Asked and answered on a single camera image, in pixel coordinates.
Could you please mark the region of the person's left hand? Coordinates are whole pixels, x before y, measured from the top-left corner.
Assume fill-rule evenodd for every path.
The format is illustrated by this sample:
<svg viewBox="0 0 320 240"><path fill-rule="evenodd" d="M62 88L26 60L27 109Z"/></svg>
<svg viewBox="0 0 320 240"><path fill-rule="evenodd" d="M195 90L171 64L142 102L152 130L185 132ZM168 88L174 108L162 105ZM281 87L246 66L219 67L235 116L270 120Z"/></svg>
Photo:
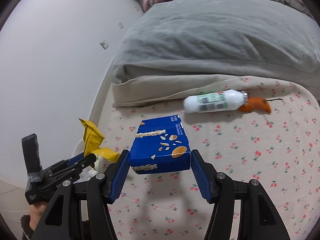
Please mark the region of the person's left hand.
<svg viewBox="0 0 320 240"><path fill-rule="evenodd" d="M48 202L38 202L29 206L29 214L21 217L22 239L32 238L47 205Z"/></svg>

